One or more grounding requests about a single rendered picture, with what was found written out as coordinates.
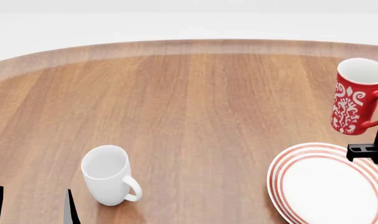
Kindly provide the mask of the red mug with white pattern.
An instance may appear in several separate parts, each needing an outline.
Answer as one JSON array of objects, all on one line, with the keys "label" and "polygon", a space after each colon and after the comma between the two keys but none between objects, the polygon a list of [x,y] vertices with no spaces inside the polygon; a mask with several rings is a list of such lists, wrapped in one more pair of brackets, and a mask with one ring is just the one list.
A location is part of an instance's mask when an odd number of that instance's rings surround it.
[{"label": "red mug with white pattern", "polygon": [[357,136],[378,125],[378,61],[351,58],[337,66],[330,124],[337,132]]}]

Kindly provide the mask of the white plate with red rings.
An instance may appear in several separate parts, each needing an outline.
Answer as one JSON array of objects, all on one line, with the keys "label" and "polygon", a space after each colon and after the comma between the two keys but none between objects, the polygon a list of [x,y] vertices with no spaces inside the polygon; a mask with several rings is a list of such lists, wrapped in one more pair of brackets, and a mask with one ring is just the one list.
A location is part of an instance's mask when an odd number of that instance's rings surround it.
[{"label": "white plate with red rings", "polygon": [[378,167],[344,147],[310,142],[280,152],[267,191],[289,224],[378,224]]}]

